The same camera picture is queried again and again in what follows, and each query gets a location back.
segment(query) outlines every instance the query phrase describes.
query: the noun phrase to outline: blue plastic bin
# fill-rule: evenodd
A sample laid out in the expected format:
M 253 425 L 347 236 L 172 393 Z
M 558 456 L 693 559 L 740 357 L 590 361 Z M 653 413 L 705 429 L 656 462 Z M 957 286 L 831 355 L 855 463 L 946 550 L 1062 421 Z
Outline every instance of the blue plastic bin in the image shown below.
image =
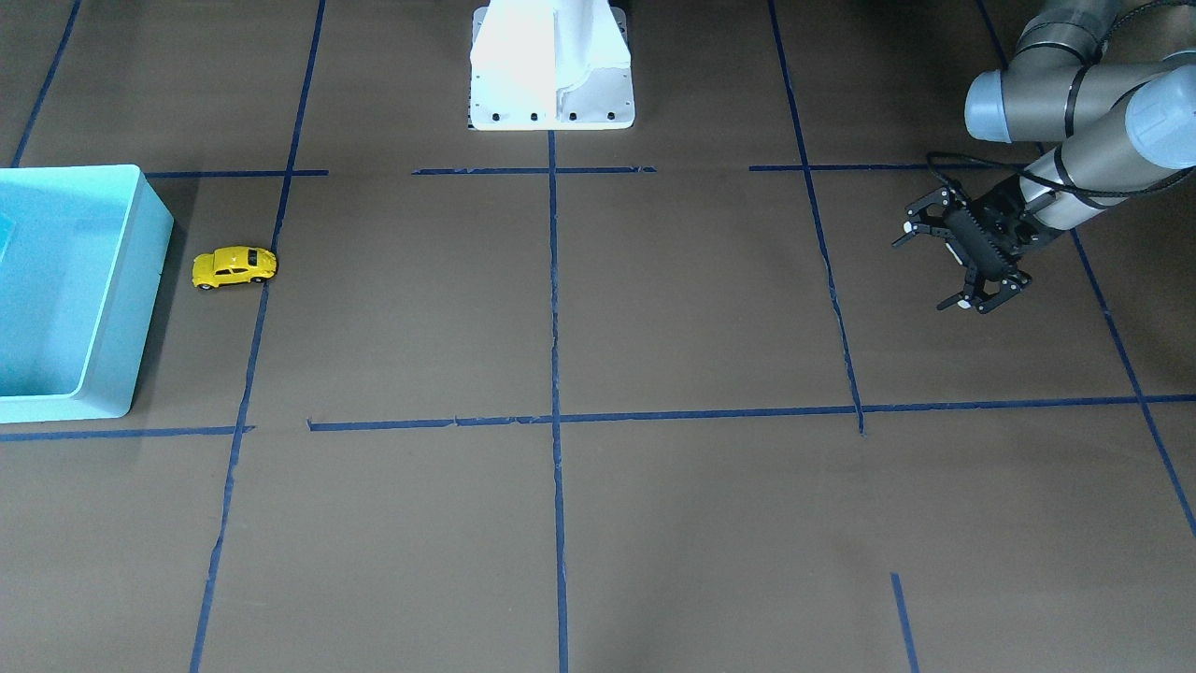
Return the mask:
M 141 169 L 0 169 L 0 423 L 128 414 L 173 218 Z

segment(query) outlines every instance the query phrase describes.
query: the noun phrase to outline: yellow toy car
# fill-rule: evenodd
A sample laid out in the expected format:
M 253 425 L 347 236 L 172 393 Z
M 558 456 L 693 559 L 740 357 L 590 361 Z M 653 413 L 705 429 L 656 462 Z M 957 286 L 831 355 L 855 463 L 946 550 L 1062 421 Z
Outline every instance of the yellow toy car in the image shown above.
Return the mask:
M 212 289 L 238 282 L 266 282 L 279 270 L 279 259 L 264 247 L 232 245 L 195 257 L 191 285 Z

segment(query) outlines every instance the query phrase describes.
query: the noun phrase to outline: gray floor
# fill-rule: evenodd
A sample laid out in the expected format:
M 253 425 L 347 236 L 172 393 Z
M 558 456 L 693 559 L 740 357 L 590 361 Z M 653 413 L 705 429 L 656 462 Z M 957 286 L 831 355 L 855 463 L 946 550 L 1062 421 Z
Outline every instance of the gray floor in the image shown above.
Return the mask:
M 465 128 L 478 4 L 0 4 L 0 157 L 177 220 L 133 411 L 0 429 L 0 671 L 1196 669 L 1194 186 L 990 316 L 889 247 L 1037 155 L 960 118 L 1037 1 L 636 2 L 551 137 Z

